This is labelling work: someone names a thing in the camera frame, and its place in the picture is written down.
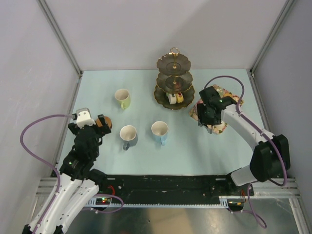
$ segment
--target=gold plate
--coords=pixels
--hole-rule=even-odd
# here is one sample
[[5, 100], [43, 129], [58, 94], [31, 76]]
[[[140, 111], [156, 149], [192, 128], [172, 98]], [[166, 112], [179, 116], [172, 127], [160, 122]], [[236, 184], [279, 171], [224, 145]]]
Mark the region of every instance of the gold plate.
[[168, 76], [180, 76], [191, 68], [189, 59], [180, 53], [168, 53], [157, 61], [159, 71]]
[[186, 72], [180, 76], [167, 76], [159, 73], [156, 79], [157, 85], [169, 94], [183, 93], [192, 86], [193, 76]]
[[191, 86], [187, 91], [183, 92], [184, 101], [181, 103], [170, 104], [166, 93], [156, 85], [154, 91], [155, 100], [158, 104], [163, 105], [163, 107], [170, 109], [170, 110], [180, 110], [182, 108], [188, 107], [192, 104], [194, 100], [194, 93], [195, 89]]

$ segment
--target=metal frame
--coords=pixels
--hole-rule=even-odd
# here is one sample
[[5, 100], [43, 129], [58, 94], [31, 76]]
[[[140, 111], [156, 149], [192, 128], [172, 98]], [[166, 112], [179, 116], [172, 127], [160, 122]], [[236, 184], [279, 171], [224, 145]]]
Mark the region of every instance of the metal frame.
[[55, 36], [57, 37], [61, 47], [64, 49], [65, 54], [67, 55], [69, 61], [71, 62], [73, 68], [75, 69], [75, 71], [77, 72], [77, 74], [79, 76], [81, 76], [82, 71], [79, 68], [79, 65], [65, 39], [65, 37], [63, 36], [63, 33], [61, 32], [58, 23], [56, 22], [56, 20], [54, 19], [54, 16], [48, 6], [48, 4], [46, 3], [45, 0], [37, 0], [37, 3], [39, 5], [39, 7], [41, 8], [44, 16], [46, 17], [48, 23], [50, 24]]
[[[148, 205], [148, 204], [124, 204], [124, 208], [168, 208], [168, 207], [174, 207], [174, 208], [228, 208], [228, 201], [225, 198], [220, 198], [220, 204], [208, 204], [208, 205]], [[88, 203], [85, 205], [86, 208], [88, 207], [120, 207], [120, 204], [109, 204], [109, 205], [95, 205], [96, 198], [91, 198]]]
[[265, 56], [266, 52], [268, 51], [270, 45], [272, 44], [273, 40], [275, 39], [276, 35], [279, 32], [279, 29], [285, 22], [286, 17], [288, 16], [289, 12], [292, 10], [294, 4], [297, 2], [297, 0], [287, 0], [284, 4], [283, 9], [279, 13], [267, 39], [265, 40], [259, 54], [257, 55], [257, 58], [255, 59], [252, 67], [251, 67], [251, 73], [254, 74], [255, 70], [257, 69], [259, 63], [262, 61], [263, 57]]
[[[58, 41], [60, 42], [60, 45], [62, 46], [62, 48], [64, 49], [64, 52], [66, 53], [68, 59], [70, 60], [73, 68], [75, 69], [76, 73], [79, 75], [79, 79], [77, 80], [76, 86], [75, 86], [75, 90], [73, 93], [73, 97], [72, 97], [72, 102], [70, 104], [70, 107], [68, 109], [68, 114], [72, 113], [73, 111], [73, 107], [76, 101], [76, 97], [78, 94], [78, 90], [79, 90], [79, 86], [80, 86], [80, 78], [82, 76], [82, 71], [80, 70], [80, 67], [77, 63], [77, 60], [75, 59], [63, 33], [61, 32], [48, 4], [46, 3], [45, 0], [36, 0], [40, 6], [40, 8], [42, 9], [43, 14], [45, 15], [48, 23], [50, 24], [53, 32], [55, 33]], [[254, 72], [257, 69], [259, 63], [261, 62], [261, 60], [264, 58], [266, 52], [268, 51], [271, 43], [273, 42], [274, 38], [276, 37], [276, 35], [279, 32], [280, 27], [282, 26], [282, 24], [284, 23], [286, 17], [288, 16], [289, 12], [291, 11], [291, 9], [293, 8], [294, 4], [296, 3], [296, 0], [287, 0], [282, 11], [280, 12], [277, 20], [275, 21], [264, 45], [262, 46], [259, 54], [257, 55], [257, 58], [255, 60], [255, 62], [253, 63], [250, 72], [248, 72], [249, 74], [249, 78], [250, 78], [250, 82], [251, 82], [251, 86], [253, 89], [253, 93], [254, 96], [256, 98], [256, 102], [260, 111], [260, 115], [263, 121], [263, 124], [265, 126], [266, 129], [270, 130], [270, 123], [268, 121], [267, 118], [267, 114], [265, 111], [265, 107], [261, 98], [261, 95], [259, 93], [257, 84], [254, 80]], [[60, 153], [61, 153], [61, 149], [63, 147], [64, 141], [65, 141], [65, 137], [66, 137], [66, 132], [67, 132], [67, 124], [68, 121], [64, 124], [64, 128], [61, 134], [61, 138], [59, 141], [59, 147], [58, 150], [56, 152], [56, 157], [54, 159], [54, 161], [59, 160], [60, 157]], [[52, 190], [53, 185], [55, 184], [56, 178], [42, 178], [41, 182], [39, 184], [39, 188], [37, 191], [37, 195], [36, 195], [36, 200], [34, 202], [34, 208], [31, 211], [32, 215], [35, 214], [37, 212], [37, 209], [40, 209], [41, 205], [45, 202], [46, 198], [48, 197], [49, 193]], [[297, 227], [299, 230], [299, 233], [301, 234], [306, 234], [306, 233], [312, 233], [311, 230], [311, 225], [309, 223], [309, 220], [307, 219], [307, 214], [306, 211], [302, 205], [302, 198], [300, 196], [300, 191], [298, 189], [297, 183], [295, 181], [295, 179], [288, 179], [288, 186], [284, 187], [284, 188], [280, 188], [277, 187], [273, 184], [271, 184], [270, 182], [265, 182], [265, 183], [255, 183], [253, 185], [253, 189], [254, 189], [254, 196], [251, 197], [252, 199], [265, 199], [265, 198], [288, 198], [292, 207], [292, 213], [294, 215], [294, 218], [296, 220], [297, 223]], [[220, 197], [220, 205], [217, 205], [216, 207], [218, 208], [224, 208], [227, 206], [226, 200], [227, 199], [235, 199], [238, 197], [235, 196], [221, 196]]]

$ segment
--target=metal floor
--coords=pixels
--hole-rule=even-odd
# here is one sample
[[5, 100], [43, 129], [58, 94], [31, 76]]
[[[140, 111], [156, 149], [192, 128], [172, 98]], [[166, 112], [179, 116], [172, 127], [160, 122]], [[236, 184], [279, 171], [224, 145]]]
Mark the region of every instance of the metal floor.
[[124, 208], [112, 214], [83, 211], [67, 234], [298, 234], [288, 199], [253, 199], [266, 221], [262, 229], [251, 214], [212, 208]]

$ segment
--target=yellow mug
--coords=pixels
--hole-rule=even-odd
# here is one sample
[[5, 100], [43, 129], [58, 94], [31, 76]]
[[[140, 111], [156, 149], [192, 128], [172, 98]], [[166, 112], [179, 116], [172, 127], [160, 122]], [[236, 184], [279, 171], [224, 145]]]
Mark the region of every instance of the yellow mug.
[[125, 110], [130, 106], [130, 94], [126, 89], [118, 89], [115, 92], [115, 99], [120, 104], [122, 110]]

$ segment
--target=blue mug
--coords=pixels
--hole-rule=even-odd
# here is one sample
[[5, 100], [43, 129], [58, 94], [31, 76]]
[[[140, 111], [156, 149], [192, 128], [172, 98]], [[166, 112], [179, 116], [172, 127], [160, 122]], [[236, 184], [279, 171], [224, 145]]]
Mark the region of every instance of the blue mug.
[[155, 141], [161, 143], [161, 145], [166, 144], [168, 130], [168, 125], [163, 121], [156, 121], [152, 124], [152, 133], [154, 135], [154, 139]]
[[123, 139], [123, 149], [128, 150], [130, 146], [135, 146], [137, 144], [137, 130], [132, 125], [124, 126], [120, 130], [120, 137]]

